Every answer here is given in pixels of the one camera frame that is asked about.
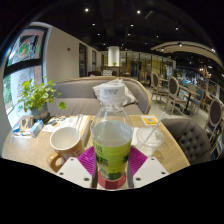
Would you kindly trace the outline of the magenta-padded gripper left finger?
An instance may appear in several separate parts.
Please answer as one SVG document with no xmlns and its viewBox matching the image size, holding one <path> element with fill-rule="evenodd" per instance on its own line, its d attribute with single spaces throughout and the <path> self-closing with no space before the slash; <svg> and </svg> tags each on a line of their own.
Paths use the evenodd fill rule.
<svg viewBox="0 0 224 224">
<path fill-rule="evenodd" d="M 56 175 L 84 188 L 96 188 L 97 163 L 94 147 L 87 149 L 78 158 L 70 157 Z"/>
</svg>

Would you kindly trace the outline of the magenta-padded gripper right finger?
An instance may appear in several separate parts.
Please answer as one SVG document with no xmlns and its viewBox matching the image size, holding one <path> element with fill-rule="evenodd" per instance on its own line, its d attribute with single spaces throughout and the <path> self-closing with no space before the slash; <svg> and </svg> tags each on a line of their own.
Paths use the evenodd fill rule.
<svg viewBox="0 0 224 224">
<path fill-rule="evenodd" d="M 127 181 L 129 188 L 140 188 L 168 175 L 156 157 L 147 157 L 137 148 L 130 148 Z"/>
</svg>

